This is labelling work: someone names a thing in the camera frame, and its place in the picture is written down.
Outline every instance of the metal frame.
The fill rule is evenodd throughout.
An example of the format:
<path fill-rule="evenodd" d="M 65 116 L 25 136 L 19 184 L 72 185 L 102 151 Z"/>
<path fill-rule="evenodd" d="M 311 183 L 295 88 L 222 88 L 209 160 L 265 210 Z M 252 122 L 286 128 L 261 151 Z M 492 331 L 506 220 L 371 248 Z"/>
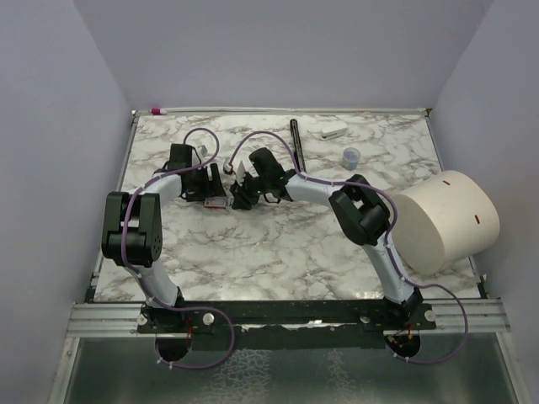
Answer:
<path fill-rule="evenodd" d="M 433 137 L 429 116 L 425 109 L 268 109 L 268 108 L 176 108 L 166 109 L 169 114 L 342 114 L 370 112 L 373 114 L 417 114 L 424 116 L 429 128 L 430 137 L 435 145 L 436 155 L 440 166 L 444 164 L 440 159 L 440 153 Z M 116 190 L 121 188 L 131 146 L 135 138 L 136 129 L 140 116 L 150 115 L 149 110 L 132 111 L 133 122 L 128 140 L 127 150 L 121 165 L 120 176 L 116 184 Z M 97 285 L 103 254 L 99 251 L 93 270 L 90 287 Z M 477 274 L 475 263 L 472 269 Z M 461 333 L 463 332 L 463 319 L 460 307 L 454 300 L 426 300 L 425 303 L 432 305 L 436 315 L 437 328 L 435 330 L 423 330 L 419 333 Z M 510 336 L 510 324 L 505 314 L 501 300 L 490 299 L 462 299 L 468 321 L 469 332 L 496 332 L 501 353 L 503 355 L 511 384 L 515 390 L 517 400 L 521 404 L 531 403 L 531 398 L 526 389 L 526 383 L 521 373 L 520 364 L 516 357 L 515 347 Z M 181 338 L 185 334 L 140 334 L 137 332 L 136 319 L 140 314 L 142 302 L 131 303 L 90 303 L 75 304 L 72 308 L 71 318 L 67 327 L 66 341 L 61 353 L 61 360 L 56 372 L 56 377 L 51 389 L 49 404 L 62 403 L 66 399 L 69 382 L 75 368 L 77 351 L 82 338 Z"/>
<path fill-rule="evenodd" d="M 69 381 L 71 380 L 75 360 L 77 358 L 79 342 L 79 338 L 66 338 L 64 347 L 61 351 L 60 364 L 58 365 L 58 370 L 56 371 L 54 382 L 52 384 L 48 404 L 59 404 L 66 400 Z"/>
<path fill-rule="evenodd" d="M 127 163 L 129 162 L 129 156 L 131 155 L 131 148 L 133 147 L 133 141 L 135 140 L 136 129 L 138 128 L 138 116 L 133 115 L 133 121 L 131 122 L 131 132 L 129 134 L 129 139 L 127 140 L 127 149 L 125 150 L 124 159 L 122 160 L 120 166 L 120 175 L 118 176 L 118 181 L 116 181 L 115 191 L 121 190 L 121 185 L 124 182 L 125 172 L 127 171 Z M 101 272 L 101 264 L 103 263 L 103 253 L 101 248 L 99 249 L 98 256 L 95 260 L 95 265 L 93 266 L 92 278 L 90 280 L 90 288 L 97 287 L 99 273 Z"/>
<path fill-rule="evenodd" d="M 464 331 L 462 312 L 454 300 L 426 300 L 432 305 L 436 315 L 435 330 L 423 330 L 416 333 L 440 334 L 460 333 Z M 508 332 L 510 324 L 505 314 L 501 300 L 463 299 L 467 311 L 470 332 Z M 67 327 L 68 338 L 181 338 L 185 334 L 140 334 L 136 331 L 136 319 L 141 313 L 142 302 L 110 303 L 110 304 L 80 304 L 72 310 Z M 335 327 L 339 324 L 327 324 Z M 288 327 L 304 327 L 306 324 L 287 324 Z M 395 333 L 398 330 L 387 330 Z"/>
<path fill-rule="evenodd" d="M 333 114 L 354 114 L 367 112 L 372 114 L 400 114 L 400 115 L 421 115 L 428 116 L 425 108 L 409 108 L 409 109 L 393 109 L 393 108 L 378 108 L 378 109 L 361 109 L 361 108 L 248 108 L 248 107 L 187 107 L 187 108 L 162 108 L 167 111 L 167 114 L 317 114 L 317 115 L 333 115 Z M 152 115 L 150 109 L 139 109 L 131 111 L 133 116 Z"/>

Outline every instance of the black mounting plate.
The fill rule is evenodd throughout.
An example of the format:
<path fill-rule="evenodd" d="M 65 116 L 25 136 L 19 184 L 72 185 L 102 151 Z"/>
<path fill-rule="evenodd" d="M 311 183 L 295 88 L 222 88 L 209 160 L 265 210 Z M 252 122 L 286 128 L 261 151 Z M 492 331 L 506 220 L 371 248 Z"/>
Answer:
<path fill-rule="evenodd" d="M 384 300 L 186 301 L 184 306 L 224 311 L 234 325 L 237 349 L 384 348 L 385 330 L 401 330 L 410 324 L 413 330 L 436 328 L 435 322 L 425 319 L 425 312 L 432 309 L 426 303 L 418 306 L 406 324 L 391 315 Z M 214 312 L 215 320 L 207 326 L 202 321 L 207 312 L 185 313 L 193 327 L 193 349 L 226 349 L 230 341 L 226 321 Z M 137 329 L 141 334 L 188 331 L 180 313 L 143 306 L 141 314 L 148 319 Z"/>

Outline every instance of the metal rail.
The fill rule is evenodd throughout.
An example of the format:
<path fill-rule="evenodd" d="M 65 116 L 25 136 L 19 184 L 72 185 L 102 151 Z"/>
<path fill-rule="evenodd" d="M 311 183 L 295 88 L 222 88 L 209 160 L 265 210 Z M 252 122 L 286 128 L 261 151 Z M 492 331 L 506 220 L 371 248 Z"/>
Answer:
<path fill-rule="evenodd" d="M 129 162 L 129 155 L 131 154 L 131 147 L 133 146 L 133 141 L 135 140 L 137 128 L 138 116 L 133 116 L 129 138 L 127 139 L 127 148 L 125 149 L 124 159 L 121 162 L 120 175 L 118 176 L 118 180 L 116 181 L 115 191 L 120 191 L 121 185 L 124 182 L 125 172 L 127 171 L 127 163 Z M 93 273 L 92 280 L 90 281 L 90 287 L 97 288 L 97 280 L 99 279 L 99 273 L 101 272 L 101 264 L 103 263 L 103 258 L 103 252 L 100 248 L 97 253 L 97 257 L 95 258 L 95 264 L 93 265 Z"/>
<path fill-rule="evenodd" d="M 427 116 L 425 108 L 250 108 L 250 107 L 186 107 L 186 108 L 163 108 L 167 114 L 391 114 L 391 115 L 420 115 Z M 138 109 L 131 111 L 133 116 L 152 115 L 150 109 Z"/>
<path fill-rule="evenodd" d="M 454 300 L 426 300 L 436 315 L 435 330 L 424 330 L 422 335 L 459 333 L 464 330 L 461 309 Z M 463 299 L 470 332 L 508 332 L 510 324 L 500 300 Z M 141 303 L 78 304 L 72 309 L 67 327 L 68 338 L 160 338 L 185 337 L 184 334 L 139 334 L 136 319 Z"/>

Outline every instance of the marble surface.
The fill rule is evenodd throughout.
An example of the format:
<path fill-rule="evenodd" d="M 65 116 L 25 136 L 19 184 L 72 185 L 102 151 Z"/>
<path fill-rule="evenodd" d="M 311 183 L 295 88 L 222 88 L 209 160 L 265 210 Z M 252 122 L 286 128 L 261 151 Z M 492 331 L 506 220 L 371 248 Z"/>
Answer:
<path fill-rule="evenodd" d="M 390 194 L 406 189 L 440 171 L 425 119 L 419 115 L 251 115 L 207 114 L 141 117 L 122 188 L 133 189 L 147 181 L 168 159 L 171 143 L 180 143 L 195 127 L 212 129 L 219 136 L 217 162 L 241 138 L 254 130 L 271 130 L 290 145 L 289 122 L 299 122 L 307 171 L 325 178 L 349 178 L 339 164 L 347 146 L 361 152 L 355 173 Z M 346 136 L 320 141 L 328 122 L 342 121 Z M 214 150 L 212 138 L 200 132 L 189 144 Z M 254 170 L 248 155 L 268 146 L 285 169 L 291 160 L 285 148 L 269 136 L 248 141 L 237 158 Z M 232 178 L 222 175 L 225 189 Z M 350 242 L 329 208 L 308 203 L 263 200 L 251 211 L 208 210 L 198 203 L 176 199 L 163 211 L 161 259 L 172 280 L 188 300 L 308 300 L 369 299 L 382 297 L 382 287 L 363 250 Z M 460 297 L 479 297 L 468 260 L 441 273 L 412 277 L 419 283 L 437 282 Z M 425 298 L 447 297 L 425 290 Z M 142 300 L 134 279 L 105 259 L 95 294 L 96 301 Z"/>

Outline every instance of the black motor joint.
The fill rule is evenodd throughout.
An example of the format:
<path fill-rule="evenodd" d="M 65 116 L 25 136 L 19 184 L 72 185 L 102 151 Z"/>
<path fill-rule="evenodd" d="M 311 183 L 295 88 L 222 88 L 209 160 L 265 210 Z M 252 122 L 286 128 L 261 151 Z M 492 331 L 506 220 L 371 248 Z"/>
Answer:
<path fill-rule="evenodd" d="M 291 200 L 286 192 L 286 184 L 296 175 L 293 169 L 285 171 L 267 147 L 253 151 L 249 160 L 258 177 L 245 173 L 244 177 L 240 178 L 241 183 L 235 182 L 232 185 L 230 192 L 234 196 L 233 209 L 251 210 L 259 202 L 259 198 L 266 194 L 273 195 L 278 201 Z"/>
<path fill-rule="evenodd" d="M 196 149 L 190 145 L 174 143 L 170 147 L 170 156 L 163 167 L 164 172 L 171 172 L 181 168 L 193 167 L 193 155 L 198 157 Z M 227 196 L 222 187 L 219 167 L 216 163 L 210 164 L 211 178 L 207 167 L 180 174 L 182 178 L 181 197 L 188 202 L 204 201 L 214 196 Z"/>

